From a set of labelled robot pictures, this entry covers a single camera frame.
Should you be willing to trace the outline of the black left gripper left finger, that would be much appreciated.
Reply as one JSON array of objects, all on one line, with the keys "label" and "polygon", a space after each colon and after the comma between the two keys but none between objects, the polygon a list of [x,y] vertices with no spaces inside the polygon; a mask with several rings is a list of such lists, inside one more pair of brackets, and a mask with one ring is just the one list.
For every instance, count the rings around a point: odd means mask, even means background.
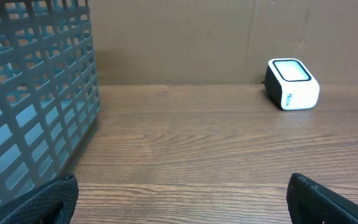
[{"label": "black left gripper left finger", "polygon": [[57,177],[0,206],[0,223],[70,223],[78,196],[74,174]]}]

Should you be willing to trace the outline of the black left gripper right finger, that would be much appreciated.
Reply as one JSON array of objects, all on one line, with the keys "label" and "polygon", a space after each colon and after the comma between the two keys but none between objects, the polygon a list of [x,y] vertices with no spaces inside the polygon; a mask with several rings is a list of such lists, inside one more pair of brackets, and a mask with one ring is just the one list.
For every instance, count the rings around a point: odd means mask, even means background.
[{"label": "black left gripper right finger", "polygon": [[300,173],[291,175],[287,205],[295,224],[358,224],[358,204]]}]

